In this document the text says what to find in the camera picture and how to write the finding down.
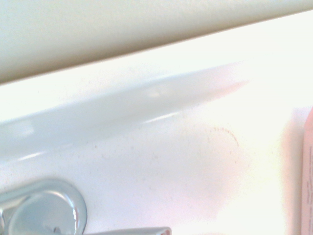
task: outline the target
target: wall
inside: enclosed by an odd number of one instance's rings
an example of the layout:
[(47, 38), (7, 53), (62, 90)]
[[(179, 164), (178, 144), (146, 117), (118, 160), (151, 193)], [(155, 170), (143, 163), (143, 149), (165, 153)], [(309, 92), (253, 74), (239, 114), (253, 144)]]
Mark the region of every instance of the wall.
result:
[(0, 0), (0, 82), (311, 8), (311, 0)]

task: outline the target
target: sink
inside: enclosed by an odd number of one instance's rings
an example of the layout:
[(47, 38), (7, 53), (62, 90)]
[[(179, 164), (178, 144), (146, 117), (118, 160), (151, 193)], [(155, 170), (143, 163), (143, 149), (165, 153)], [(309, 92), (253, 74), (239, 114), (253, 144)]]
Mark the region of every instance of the sink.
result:
[(65, 180), (87, 234), (298, 234), (312, 17), (2, 84), (0, 192)]

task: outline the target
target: rust stain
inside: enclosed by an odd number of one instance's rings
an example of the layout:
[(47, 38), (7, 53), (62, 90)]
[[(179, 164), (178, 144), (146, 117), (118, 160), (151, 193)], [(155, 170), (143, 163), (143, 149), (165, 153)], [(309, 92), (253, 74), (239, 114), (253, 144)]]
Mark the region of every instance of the rust stain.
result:
[(223, 132), (230, 134), (233, 137), (233, 139), (235, 140), (235, 142), (237, 143), (237, 146), (239, 147), (239, 143), (238, 143), (237, 138), (235, 137), (234, 133), (232, 133), (230, 130), (228, 130), (224, 127), (214, 127), (214, 130), (215, 131), (223, 131)]

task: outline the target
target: sink basin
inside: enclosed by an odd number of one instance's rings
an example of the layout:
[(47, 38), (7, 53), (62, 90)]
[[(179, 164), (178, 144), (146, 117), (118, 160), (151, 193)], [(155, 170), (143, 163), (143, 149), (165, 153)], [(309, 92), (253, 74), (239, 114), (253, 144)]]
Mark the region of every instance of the sink basin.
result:
[(85, 233), (300, 231), (313, 12), (0, 86), (0, 192), (65, 180)]

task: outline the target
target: faucet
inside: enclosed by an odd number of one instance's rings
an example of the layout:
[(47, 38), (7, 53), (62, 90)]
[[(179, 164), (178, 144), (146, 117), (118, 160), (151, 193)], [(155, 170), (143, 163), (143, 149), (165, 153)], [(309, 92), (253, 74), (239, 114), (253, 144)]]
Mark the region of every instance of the faucet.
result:
[[(0, 235), (81, 235), (87, 208), (80, 192), (60, 180), (41, 180), (0, 194)], [(171, 235), (169, 227), (94, 235)]]

